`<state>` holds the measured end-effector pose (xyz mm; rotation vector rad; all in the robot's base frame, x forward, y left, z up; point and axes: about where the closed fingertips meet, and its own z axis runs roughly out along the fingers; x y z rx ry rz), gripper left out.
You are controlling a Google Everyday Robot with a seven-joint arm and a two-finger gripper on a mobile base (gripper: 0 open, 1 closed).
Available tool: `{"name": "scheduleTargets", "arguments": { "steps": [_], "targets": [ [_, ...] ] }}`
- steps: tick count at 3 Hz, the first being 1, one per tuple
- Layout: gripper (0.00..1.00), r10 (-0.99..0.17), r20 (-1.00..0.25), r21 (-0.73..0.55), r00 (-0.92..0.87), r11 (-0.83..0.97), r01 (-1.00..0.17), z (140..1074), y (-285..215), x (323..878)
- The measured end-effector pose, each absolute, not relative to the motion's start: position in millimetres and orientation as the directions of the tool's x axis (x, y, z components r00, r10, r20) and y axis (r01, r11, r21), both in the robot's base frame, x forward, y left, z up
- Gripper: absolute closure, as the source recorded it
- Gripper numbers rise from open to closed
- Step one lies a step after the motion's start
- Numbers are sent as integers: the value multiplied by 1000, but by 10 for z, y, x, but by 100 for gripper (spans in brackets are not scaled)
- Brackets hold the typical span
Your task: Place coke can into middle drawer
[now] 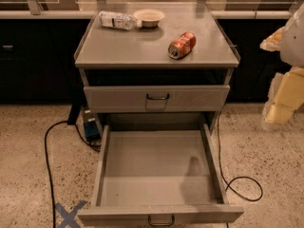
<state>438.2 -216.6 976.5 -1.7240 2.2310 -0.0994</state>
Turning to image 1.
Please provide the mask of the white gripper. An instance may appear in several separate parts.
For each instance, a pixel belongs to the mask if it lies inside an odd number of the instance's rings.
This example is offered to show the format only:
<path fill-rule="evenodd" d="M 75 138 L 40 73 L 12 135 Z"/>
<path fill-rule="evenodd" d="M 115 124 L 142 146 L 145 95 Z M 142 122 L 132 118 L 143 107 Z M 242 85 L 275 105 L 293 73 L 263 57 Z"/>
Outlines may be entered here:
<path fill-rule="evenodd" d="M 285 28 L 279 28 L 264 39 L 260 48 L 280 51 L 281 60 L 293 66 L 287 73 L 275 75 L 262 111 L 262 127 L 274 130 L 286 124 L 304 104 L 304 4 Z"/>

